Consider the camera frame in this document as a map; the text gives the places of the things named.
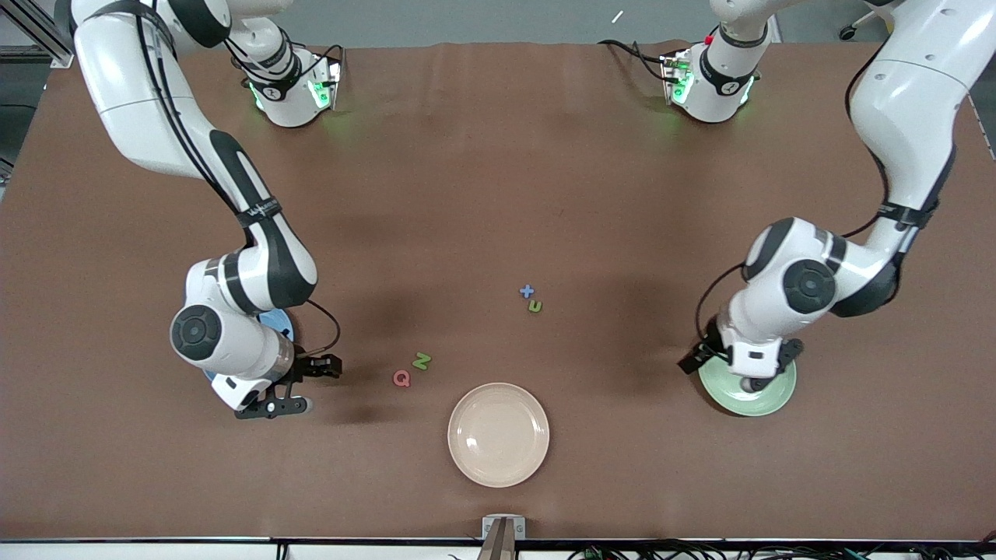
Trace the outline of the green plate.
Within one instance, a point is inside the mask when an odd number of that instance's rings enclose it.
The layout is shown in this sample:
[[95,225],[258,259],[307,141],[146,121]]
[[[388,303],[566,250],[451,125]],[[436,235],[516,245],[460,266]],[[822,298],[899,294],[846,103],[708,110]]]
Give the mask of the green plate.
[[740,417],[765,417],[782,410],[793,396],[797,366],[790,364],[760,390],[751,389],[750,379],[734,375],[718,357],[708,359],[698,369],[698,376],[708,396],[726,411]]

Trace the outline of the blue plate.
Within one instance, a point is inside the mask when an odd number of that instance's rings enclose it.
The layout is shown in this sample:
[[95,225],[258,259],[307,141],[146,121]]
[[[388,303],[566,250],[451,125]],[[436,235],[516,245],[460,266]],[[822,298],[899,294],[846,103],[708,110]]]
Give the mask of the blue plate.
[[198,366],[211,382],[226,376],[236,383],[266,380],[272,385],[289,372],[295,334],[284,310],[255,317],[223,312],[205,323],[217,331],[218,341]]

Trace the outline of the beige plate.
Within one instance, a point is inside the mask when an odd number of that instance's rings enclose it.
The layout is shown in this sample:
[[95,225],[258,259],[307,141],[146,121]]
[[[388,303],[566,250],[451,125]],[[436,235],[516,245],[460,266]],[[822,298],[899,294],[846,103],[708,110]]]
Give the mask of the beige plate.
[[530,391],[485,383],[455,405],[446,439],[451,459],[469,481],[507,488],[532,478],[545,461],[550,422]]

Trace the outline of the white table edge strip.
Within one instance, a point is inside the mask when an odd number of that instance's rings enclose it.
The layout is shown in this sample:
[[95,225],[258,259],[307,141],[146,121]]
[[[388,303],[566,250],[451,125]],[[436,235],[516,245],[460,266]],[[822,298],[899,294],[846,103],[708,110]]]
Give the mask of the white table edge strip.
[[171,537],[0,539],[0,560],[996,560],[980,540]]

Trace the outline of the brown table cover mat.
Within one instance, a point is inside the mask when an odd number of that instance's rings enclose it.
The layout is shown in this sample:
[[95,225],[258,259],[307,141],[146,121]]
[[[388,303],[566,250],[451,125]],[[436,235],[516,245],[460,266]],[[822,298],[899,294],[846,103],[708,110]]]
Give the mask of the brown table cover mat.
[[[0,538],[463,537],[489,513],[537,538],[982,538],[996,162],[968,105],[899,297],[804,329],[783,410],[732,417],[677,368],[701,293],[768,224],[875,213],[843,110],[872,52],[773,45],[743,110],[703,125],[604,46],[355,49],[335,112],[300,130],[259,113],[227,54],[185,59],[342,324],[344,376],[273,421],[235,418],[170,346],[189,266],[243,244],[231,214],[128,162],[79,69],[54,71],[0,202]],[[451,412],[485,383],[550,422],[520,485],[451,459]]]

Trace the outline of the office chair leg with caster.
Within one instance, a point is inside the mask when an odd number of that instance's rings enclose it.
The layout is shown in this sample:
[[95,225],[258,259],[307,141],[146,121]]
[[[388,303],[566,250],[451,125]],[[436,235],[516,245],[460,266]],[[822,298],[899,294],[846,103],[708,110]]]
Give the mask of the office chair leg with caster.
[[869,10],[867,11],[867,13],[862,15],[857,20],[850,22],[849,24],[844,25],[842,28],[840,28],[839,32],[837,32],[837,39],[839,39],[840,41],[850,41],[851,39],[854,38],[854,36],[856,36],[857,29],[860,29],[861,27],[864,27],[865,25],[874,22],[879,18],[881,17],[879,17],[878,12],[876,12],[875,10]]

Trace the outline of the aluminium frame post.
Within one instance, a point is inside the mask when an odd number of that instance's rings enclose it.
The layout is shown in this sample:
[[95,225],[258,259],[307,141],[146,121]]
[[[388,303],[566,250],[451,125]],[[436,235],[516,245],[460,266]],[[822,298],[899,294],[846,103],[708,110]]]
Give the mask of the aluminium frame post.
[[74,61],[68,31],[35,0],[0,0],[0,14],[24,34],[30,46],[0,43],[0,61],[45,61],[51,68],[70,68]]

